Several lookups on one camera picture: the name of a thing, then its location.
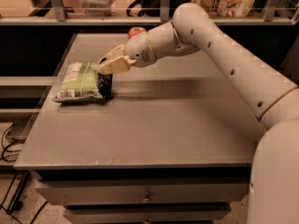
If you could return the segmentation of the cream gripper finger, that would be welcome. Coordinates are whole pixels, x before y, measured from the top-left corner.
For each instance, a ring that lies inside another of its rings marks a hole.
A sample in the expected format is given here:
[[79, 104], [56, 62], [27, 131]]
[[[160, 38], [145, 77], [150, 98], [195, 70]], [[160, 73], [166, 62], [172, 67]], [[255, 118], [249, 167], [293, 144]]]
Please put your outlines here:
[[125, 46], [123, 44], [117, 46], [116, 48], [109, 51], [106, 55], [104, 55], [100, 60], [99, 63], [103, 63], [105, 61], [112, 61], [115, 58], [121, 57], [125, 54], [124, 52]]
[[127, 55], [120, 55], [116, 57], [103, 57], [100, 59], [96, 70], [99, 74], [110, 75], [114, 73], [123, 73], [131, 69], [136, 63], [136, 60], [131, 59]]

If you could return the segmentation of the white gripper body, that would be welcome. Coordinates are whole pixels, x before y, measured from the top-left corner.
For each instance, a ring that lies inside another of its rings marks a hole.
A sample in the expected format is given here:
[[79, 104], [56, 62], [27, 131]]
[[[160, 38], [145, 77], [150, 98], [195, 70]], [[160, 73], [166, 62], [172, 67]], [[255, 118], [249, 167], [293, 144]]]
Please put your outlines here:
[[125, 45], [125, 52], [135, 67], [146, 67], [157, 61], [147, 32], [132, 36]]

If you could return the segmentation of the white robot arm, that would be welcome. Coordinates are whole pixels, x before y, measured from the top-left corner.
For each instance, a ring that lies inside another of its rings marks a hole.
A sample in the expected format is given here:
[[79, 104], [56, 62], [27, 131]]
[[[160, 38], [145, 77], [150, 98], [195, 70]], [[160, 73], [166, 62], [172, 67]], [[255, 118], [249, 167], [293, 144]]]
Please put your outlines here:
[[171, 22], [107, 53], [97, 71], [126, 72], [197, 50], [216, 64], [266, 128], [253, 158], [247, 224], [298, 224], [299, 87], [222, 32], [201, 7], [179, 6]]

